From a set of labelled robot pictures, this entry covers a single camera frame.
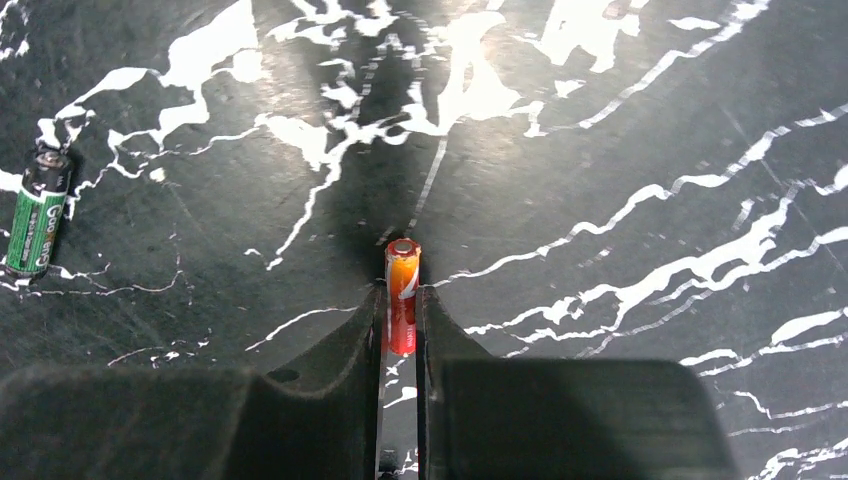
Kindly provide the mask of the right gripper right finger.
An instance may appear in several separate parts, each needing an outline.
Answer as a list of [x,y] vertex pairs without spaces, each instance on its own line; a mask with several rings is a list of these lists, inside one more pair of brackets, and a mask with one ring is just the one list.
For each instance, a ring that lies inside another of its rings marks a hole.
[[423,479],[735,479],[709,394],[667,360],[500,358],[416,299]]

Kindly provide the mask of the red battery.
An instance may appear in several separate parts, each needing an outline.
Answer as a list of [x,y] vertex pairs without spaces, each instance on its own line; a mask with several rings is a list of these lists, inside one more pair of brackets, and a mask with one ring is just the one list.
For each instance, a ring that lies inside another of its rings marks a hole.
[[396,355],[416,349],[416,294],[419,287],[421,247],[409,238],[387,245],[385,275],[388,292],[388,346]]

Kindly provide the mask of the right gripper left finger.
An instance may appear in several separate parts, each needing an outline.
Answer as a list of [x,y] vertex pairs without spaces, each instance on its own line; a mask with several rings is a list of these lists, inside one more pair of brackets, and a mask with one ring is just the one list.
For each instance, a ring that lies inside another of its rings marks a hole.
[[373,479],[385,296],[288,363],[33,366],[1,382],[5,479]]

